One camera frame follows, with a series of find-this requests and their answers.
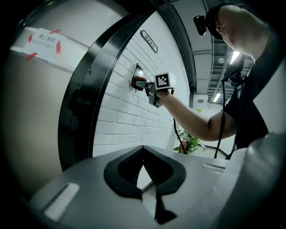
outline person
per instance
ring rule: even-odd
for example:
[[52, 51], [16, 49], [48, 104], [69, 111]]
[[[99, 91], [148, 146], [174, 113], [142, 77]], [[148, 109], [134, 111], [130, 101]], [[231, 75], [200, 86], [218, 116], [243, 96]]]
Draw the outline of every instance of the person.
[[[254, 65], [238, 96], [233, 93], [225, 106], [222, 139], [234, 134], [237, 148], [246, 148], [268, 133], [253, 99], [267, 84], [282, 60], [281, 42], [275, 31], [242, 5], [221, 4], [206, 14], [209, 32], [232, 49], [249, 55]], [[158, 91], [159, 103], [191, 135], [205, 141], [219, 139], [222, 112], [208, 118], [186, 107], [168, 91]]]

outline black door edge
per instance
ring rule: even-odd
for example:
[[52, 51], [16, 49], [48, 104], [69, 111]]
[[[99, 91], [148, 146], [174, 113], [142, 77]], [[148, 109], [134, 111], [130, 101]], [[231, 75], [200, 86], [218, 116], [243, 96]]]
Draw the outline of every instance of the black door edge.
[[67, 86], [59, 116], [62, 170], [93, 155], [97, 117], [113, 68], [137, 29], [155, 9], [129, 14], [108, 28], [89, 48]]

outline white brick wall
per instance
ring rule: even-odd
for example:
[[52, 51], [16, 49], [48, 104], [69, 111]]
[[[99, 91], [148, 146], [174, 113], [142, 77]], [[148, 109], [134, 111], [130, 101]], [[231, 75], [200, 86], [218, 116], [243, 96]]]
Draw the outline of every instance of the white brick wall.
[[[158, 46], [155, 53], [141, 37], [145, 30]], [[134, 92], [130, 86], [135, 63], [144, 68], [144, 77], [154, 81], [154, 75], [175, 74], [174, 95], [189, 104], [185, 83], [185, 67], [177, 43], [168, 26], [155, 12], [136, 32], [120, 56], [107, 85], [94, 136], [93, 156], [137, 145], [166, 148], [172, 134], [173, 119], [168, 111], [148, 103], [145, 92]]]

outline man's arm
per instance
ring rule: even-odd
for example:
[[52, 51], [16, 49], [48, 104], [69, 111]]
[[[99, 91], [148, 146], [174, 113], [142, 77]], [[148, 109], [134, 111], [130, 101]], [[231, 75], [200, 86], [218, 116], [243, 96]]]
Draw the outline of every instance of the man's arm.
[[[159, 103], [164, 105], [174, 119], [191, 135], [204, 141], [219, 139], [222, 111], [208, 118], [189, 107], [168, 91], [158, 91]], [[225, 124], [222, 138], [228, 138], [236, 133], [236, 121], [225, 113]]]

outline fluorescent light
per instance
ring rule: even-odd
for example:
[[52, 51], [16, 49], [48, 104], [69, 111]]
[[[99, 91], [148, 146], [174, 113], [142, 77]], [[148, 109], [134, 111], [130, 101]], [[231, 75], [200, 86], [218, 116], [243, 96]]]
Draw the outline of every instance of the fluorescent light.
[[214, 102], [216, 102], [218, 99], [219, 99], [219, 97], [220, 97], [220, 93], [218, 93], [217, 95], [216, 95], [216, 97], [214, 98]]
[[239, 54], [240, 54], [240, 52], [238, 52], [238, 51], [234, 51], [234, 52], [233, 52], [232, 59], [231, 59], [231, 63], [238, 57]]

